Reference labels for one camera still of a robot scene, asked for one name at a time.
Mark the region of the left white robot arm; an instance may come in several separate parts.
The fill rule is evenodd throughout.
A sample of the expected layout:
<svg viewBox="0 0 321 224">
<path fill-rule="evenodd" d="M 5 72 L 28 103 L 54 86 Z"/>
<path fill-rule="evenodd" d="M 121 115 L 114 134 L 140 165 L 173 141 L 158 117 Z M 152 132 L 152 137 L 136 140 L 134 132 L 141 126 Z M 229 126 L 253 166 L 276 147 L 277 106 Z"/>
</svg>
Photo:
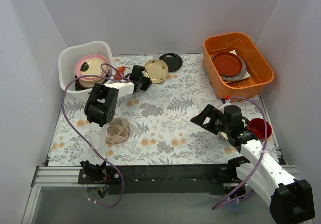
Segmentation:
<svg viewBox="0 0 321 224">
<path fill-rule="evenodd" d="M 86 161 L 80 162 L 85 175 L 92 182 L 100 184 L 120 184 L 119 172 L 108 167 L 104 159 L 105 139 L 108 125 L 112 122 L 117 101 L 135 92 L 147 90 L 152 81 L 145 67 L 134 65 L 129 79 L 117 80 L 111 84 L 94 84 L 85 105 L 85 115 L 89 122 L 91 152 Z"/>
</svg>

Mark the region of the cream plate with flowers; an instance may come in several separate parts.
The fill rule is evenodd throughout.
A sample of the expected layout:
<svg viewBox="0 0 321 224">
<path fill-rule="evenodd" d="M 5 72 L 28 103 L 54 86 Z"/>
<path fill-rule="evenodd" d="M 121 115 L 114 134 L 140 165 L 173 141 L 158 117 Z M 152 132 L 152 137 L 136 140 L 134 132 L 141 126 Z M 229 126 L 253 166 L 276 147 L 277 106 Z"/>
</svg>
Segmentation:
<svg viewBox="0 0 321 224">
<path fill-rule="evenodd" d="M 164 82 L 169 73 L 168 66 L 160 59 L 151 59 L 145 63 L 144 67 L 144 76 L 150 78 L 153 84 Z"/>
</svg>

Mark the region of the cream plate black patch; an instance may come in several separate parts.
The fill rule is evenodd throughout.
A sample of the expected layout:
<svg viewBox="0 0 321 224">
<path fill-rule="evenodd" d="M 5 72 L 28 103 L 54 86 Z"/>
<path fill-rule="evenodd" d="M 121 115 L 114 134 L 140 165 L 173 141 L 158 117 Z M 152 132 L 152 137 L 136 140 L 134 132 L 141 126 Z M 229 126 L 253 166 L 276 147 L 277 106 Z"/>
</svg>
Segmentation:
<svg viewBox="0 0 321 224">
<path fill-rule="evenodd" d="M 101 69 L 101 65 L 105 63 L 100 58 L 91 58 L 80 61 L 80 73 L 81 75 L 102 75 L 104 71 Z"/>
</svg>

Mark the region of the large yellow round plate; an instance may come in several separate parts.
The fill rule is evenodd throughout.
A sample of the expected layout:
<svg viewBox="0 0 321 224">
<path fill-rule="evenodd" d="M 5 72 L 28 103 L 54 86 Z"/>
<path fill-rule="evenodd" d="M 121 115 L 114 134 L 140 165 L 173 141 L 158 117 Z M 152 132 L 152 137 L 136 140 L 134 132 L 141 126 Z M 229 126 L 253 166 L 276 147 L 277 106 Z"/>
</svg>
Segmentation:
<svg viewBox="0 0 321 224">
<path fill-rule="evenodd" d="M 76 80 L 76 84 L 78 87 L 83 88 L 83 89 L 89 89 L 94 86 L 94 84 L 99 83 L 99 84 L 104 84 L 107 80 L 106 79 L 98 79 L 97 81 L 84 81 L 84 78 Z"/>
</svg>

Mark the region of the pink round plate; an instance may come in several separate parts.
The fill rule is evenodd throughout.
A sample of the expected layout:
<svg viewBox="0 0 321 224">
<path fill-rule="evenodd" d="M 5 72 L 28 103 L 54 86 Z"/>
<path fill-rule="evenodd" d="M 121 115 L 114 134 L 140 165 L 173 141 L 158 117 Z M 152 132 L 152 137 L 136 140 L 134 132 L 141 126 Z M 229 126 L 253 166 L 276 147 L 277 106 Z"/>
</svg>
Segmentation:
<svg viewBox="0 0 321 224">
<path fill-rule="evenodd" d="M 81 80 L 85 82 L 94 82 L 100 80 L 97 76 L 105 76 L 108 73 L 109 66 L 102 64 L 108 64 L 106 57 L 99 54 L 91 54 L 80 59 L 75 66 L 75 74 L 77 77 L 88 75 Z"/>
</svg>

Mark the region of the black round plate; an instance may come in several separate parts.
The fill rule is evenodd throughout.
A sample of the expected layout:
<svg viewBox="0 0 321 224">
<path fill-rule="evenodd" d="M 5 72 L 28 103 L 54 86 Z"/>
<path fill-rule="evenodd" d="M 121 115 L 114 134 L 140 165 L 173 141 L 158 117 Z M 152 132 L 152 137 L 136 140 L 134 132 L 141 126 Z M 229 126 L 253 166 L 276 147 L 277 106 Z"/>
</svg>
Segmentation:
<svg viewBox="0 0 321 224">
<path fill-rule="evenodd" d="M 159 57 L 159 60 L 163 61 L 167 65 L 169 72 L 179 70 L 183 64 L 182 58 L 175 53 L 163 54 Z"/>
</svg>

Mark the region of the red rimmed round plate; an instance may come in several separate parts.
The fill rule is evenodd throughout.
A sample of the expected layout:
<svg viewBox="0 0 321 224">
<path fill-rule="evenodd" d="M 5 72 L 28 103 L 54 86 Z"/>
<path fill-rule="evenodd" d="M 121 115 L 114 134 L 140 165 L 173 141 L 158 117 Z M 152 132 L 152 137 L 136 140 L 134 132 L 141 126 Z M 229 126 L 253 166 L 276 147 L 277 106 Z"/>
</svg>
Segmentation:
<svg viewBox="0 0 321 224">
<path fill-rule="evenodd" d="M 96 83 L 103 84 L 107 80 L 104 78 L 99 77 L 83 77 L 78 80 L 76 80 L 76 86 L 79 89 L 90 89 L 92 88 Z"/>
</svg>

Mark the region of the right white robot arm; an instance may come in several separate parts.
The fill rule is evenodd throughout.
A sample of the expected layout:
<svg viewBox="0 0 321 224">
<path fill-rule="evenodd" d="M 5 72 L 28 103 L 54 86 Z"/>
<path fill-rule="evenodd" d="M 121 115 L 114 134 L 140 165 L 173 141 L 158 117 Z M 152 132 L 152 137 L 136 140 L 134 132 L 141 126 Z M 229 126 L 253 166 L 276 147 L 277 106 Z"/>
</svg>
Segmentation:
<svg viewBox="0 0 321 224">
<path fill-rule="evenodd" d="M 269 207 L 276 223 L 301 223 L 315 218 L 312 186 L 298 180 L 263 149 L 258 137 L 244 126 L 241 109 L 235 105 L 223 111 L 207 105 L 192 123 L 217 135 L 224 133 L 242 155 L 227 169 L 232 182 L 248 184 Z"/>
</svg>

